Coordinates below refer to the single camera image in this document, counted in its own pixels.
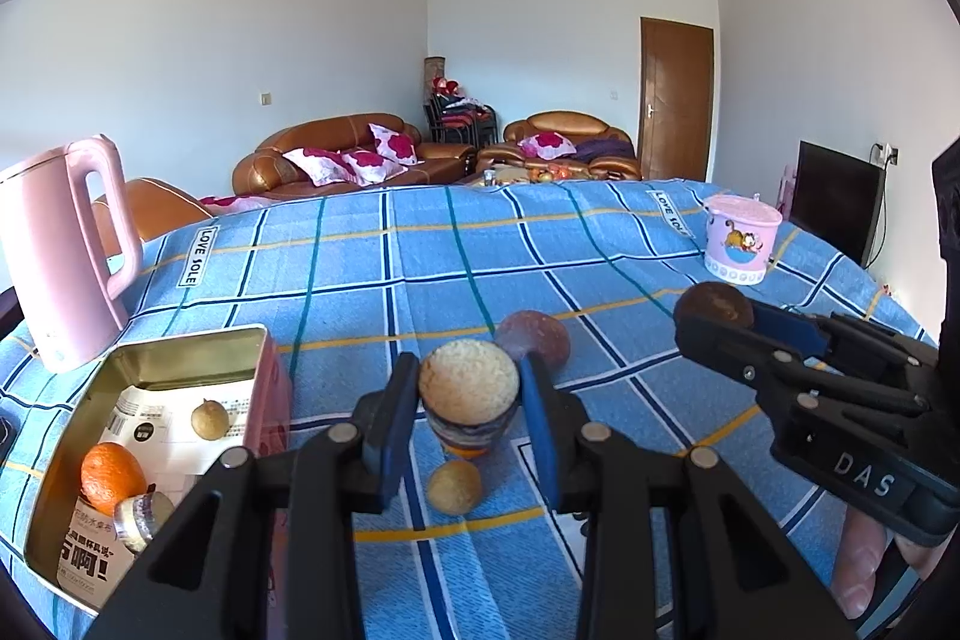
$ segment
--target brown leather sofa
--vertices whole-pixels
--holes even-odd
[[[162,180],[143,177],[128,180],[124,187],[127,190],[133,227],[136,228],[141,242],[212,217],[210,211],[193,196],[184,194],[179,188],[174,188]],[[120,242],[113,229],[107,199],[104,196],[94,199],[91,209],[104,253],[107,253],[107,256],[117,255],[120,252]]]
[[[477,170],[488,169],[493,164],[508,164],[522,167],[528,162],[517,146],[517,143],[527,137],[539,134],[541,131],[556,131],[563,134],[575,145],[588,139],[616,139],[630,142],[630,137],[619,128],[605,124],[599,118],[586,115],[583,112],[555,110],[539,112],[531,115],[525,121],[515,121],[503,129],[504,143],[490,145],[480,150],[477,158]],[[606,155],[594,158],[587,166],[589,172],[598,180],[642,180],[640,161],[635,157],[623,158],[616,155]]]
[[[416,145],[416,157],[423,162],[409,167],[402,175],[391,177],[383,185],[446,185],[462,180],[473,170],[476,150],[470,145],[423,142],[419,131],[396,115],[347,115],[294,125],[263,140],[233,170],[234,194],[262,194],[268,199],[288,200],[359,191],[360,186],[352,183],[317,188],[304,172],[283,157],[283,153],[296,148],[320,148],[333,152],[355,148],[373,150],[376,145],[368,124],[408,134]]]

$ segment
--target brown ball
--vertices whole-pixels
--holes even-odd
[[[203,439],[220,439],[230,428],[227,408],[208,399],[190,414],[190,426]]]
[[[483,499],[480,470],[469,461],[448,461],[430,476],[426,498],[446,515],[469,513]]]
[[[547,368],[556,372],[570,358],[570,335],[555,317],[536,310],[519,310],[497,326],[493,341],[518,362],[528,353],[539,353]]]
[[[754,306],[743,293],[726,283],[697,283],[683,292],[673,308],[674,323],[686,316],[749,329],[754,325]]]

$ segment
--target tv screen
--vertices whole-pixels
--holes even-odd
[[[800,142],[790,220],[867,266],[886,175],[867,161]]]

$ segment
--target power outlet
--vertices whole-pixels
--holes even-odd
[[[899,148],[892,148],[888,143],[877,142],[870,149],[870,163],[877,167],[886,169],[888,166],[896,167],[899,162]]]

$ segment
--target small round fruit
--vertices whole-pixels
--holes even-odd
[[[190,414],[190,426],[203,439],[220,439],[230,428],[230,415],[219,402],[208,399]]]
[[[469,461],[448,461],[430,476],[426,498],[446,515],[469,513],[483,499],[480,470]]]
[[[497,326],[493,341],[519,362],[528,353],[539,353],[547,368],[556,372],[570,358],[570,335],[555,317],[536,310],[519,310]]]
[[[101,442],[83,457],[80,488],[94,509],[113,517],[119,501],[146,492],[147,479],[133,453],[115,442]]]

